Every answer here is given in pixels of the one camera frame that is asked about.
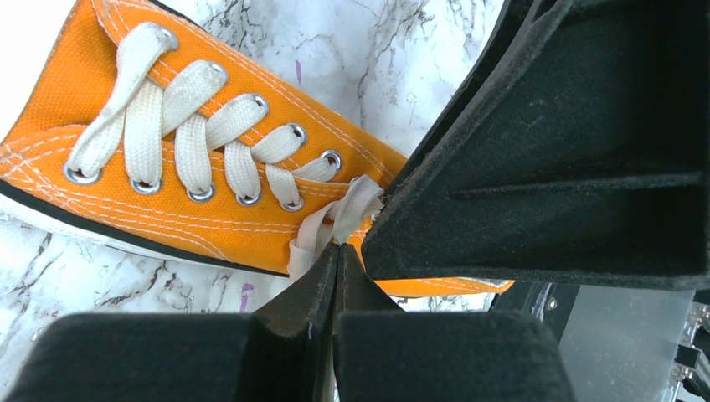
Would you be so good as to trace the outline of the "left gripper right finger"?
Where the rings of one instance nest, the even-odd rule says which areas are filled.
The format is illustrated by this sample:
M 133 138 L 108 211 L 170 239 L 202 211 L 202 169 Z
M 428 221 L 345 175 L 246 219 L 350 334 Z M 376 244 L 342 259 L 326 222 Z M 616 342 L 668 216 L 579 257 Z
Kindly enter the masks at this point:
M 553 333 L 515 311 L 406 312 L 339 249 L 335 374 L 343 401 L 571 401 Z

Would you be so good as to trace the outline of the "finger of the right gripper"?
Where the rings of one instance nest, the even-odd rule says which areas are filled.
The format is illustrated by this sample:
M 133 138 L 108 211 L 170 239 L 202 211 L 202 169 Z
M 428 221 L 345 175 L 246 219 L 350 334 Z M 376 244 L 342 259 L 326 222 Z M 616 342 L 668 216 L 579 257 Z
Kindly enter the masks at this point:
M 375 279 L 708 288 L 708 2 L 505 1 L 388 195 Z

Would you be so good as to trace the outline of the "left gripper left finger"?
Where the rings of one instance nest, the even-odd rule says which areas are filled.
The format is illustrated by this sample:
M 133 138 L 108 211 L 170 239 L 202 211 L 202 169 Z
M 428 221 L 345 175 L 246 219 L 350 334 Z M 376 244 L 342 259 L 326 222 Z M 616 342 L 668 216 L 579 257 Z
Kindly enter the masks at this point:
M 74 314 L 52 324 L 10 401 L 330 401 L 339 249 L 252 313 Z

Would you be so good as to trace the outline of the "white shoelace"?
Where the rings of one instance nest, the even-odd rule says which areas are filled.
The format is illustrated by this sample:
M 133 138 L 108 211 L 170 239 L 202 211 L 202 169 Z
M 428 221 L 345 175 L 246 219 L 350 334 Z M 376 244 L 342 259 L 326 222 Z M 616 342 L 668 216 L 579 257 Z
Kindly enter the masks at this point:
M 200 109 L 228 82 L 220 64 L 197 60 L 181 70 L 167 87 L 149 77 L 165 53 L 177 49 L 178 38 L 162 25 L 138 24 L 118 44 L 117 77 L 99 115 L 85 128 L 64 164 L 72 183 L 89 185 L 100 179 L 102 168 L 118 148 L 124 151 L 131 187 L 151 195 L 162 187 L 162 139 L 175 136 L 177 175 L 188 197 L 198 203 L 215 194 L 209 154 L 224 152 L 227 183 L 238 204 L 255 206 L 267 186 L 288 212 L 305 207 L 298 179 L 327 181 L 342 168 L 342 157 L 333 150 L 293 171 L 280 163 L 306 144 L 306 130 L 289 123 L 269 132 L 253 146 L 241 137 L 269 112 L 267 100 L 254 93 L 229 100 L 211 117 Z

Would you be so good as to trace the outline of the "orange canvas sneaker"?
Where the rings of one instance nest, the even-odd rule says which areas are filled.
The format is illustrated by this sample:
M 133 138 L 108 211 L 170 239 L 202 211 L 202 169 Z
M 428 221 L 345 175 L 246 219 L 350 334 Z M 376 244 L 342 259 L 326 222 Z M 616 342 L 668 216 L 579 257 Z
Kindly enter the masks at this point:
M 405 162 L 158 1 L 1 4 L 1 207 L 45 231 L 295 280 Z

